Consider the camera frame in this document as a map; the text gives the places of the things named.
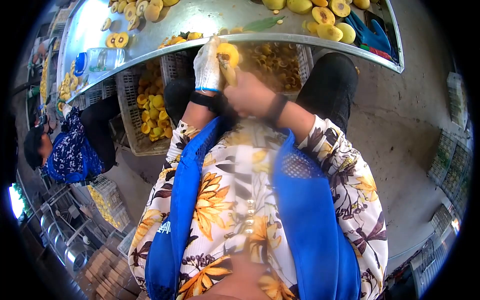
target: black cap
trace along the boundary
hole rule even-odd
[[[42,145],[43,126],[30,129],[24,141],[24,154],[28,165],[35,170],[42,165],[43,158],[38,154]]]

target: floral blouse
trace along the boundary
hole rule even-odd
[[[150,245],[157,231],[168,230],[161,223],[170,212],[180,154],[198,132],[180,121],[133,238],[129,265],[144,290]],[[177,300],[202,294],[232,274],[230,256],[237,252],[247,252],[253,262],[268,266],[258,284],[272,300],[299,299],[293,257],[269,180],[284,139],[284,135],[254,119],[243,119],[205,156]],[[316,117],[299,149],[315,157],[329,179],[338,223],[358,259],[362,300],[377,298],[382,291],[388,248],[370,168],[329,119]],[[253,234],[247,237],[241,225],[250,198],[255,200],[255,223]]]
[[[42,167],[42,171],[53,178],[57,178],[57,176],[52,174],[51,170],[55,170],[61,178],[64,178],[71,173],[82,173],[84,168],[84,157],[81,149],[86,137],[77,107],[71,109],[66,115],[65,121],[68,125],[69,131],[59,144],[53,148],[52,153],[50,154],[50,156],[52,156],[52,163],[50,164],[49,159],[47,159]],[[88,143],[86,144],[86,150],[88,154],[86,161],[89,166],[89,171],[93,175],[100,174],[102,168],[104,168],[103,162]]]

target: concrete floor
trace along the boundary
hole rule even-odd
[[[426,176],[441,129],[463,137],[450,121],[446,87],[453,63],[433,19],[418,0],[391,0],[405,56],[405,71],[393,73],[352,58],[359,86],[348,123],[348,138],[370,164],[385,213],[389,257],[418,244],[433,232],[428,223],[445,203],[445,194]],[[119,151],[114,180],[137,223],[163,156],[136,157]],[[389,261],[387,272],[416,249]]]

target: knee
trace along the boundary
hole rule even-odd
[[[358,81],[357,70],[352,60],[338,52],[330,52],[318,59],[314,69],[322,70],[328,74],[328,78],[339,82],[354,84]]]
[[[165,103],[177,103],[183,99],[189,99],[195,90],[195,80],[192,78],[177,78],[172,80],[164,89]]]
[[[80,116],[80,121],[82,125],[86,128],[93,126],[95,123],[94,110],[92,106],[89,106],[83,110],[82,115]]]
[[[335,66],[335,69],[355,69],[352,60],[345,54],[330,52],[320,57],[316,64],[327,64]]]

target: crate of peaches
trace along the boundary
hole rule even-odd
[[[166,154],[175,128],[163,99],[160,58],[148,60],[117,74],[120,111],[136,156]]]

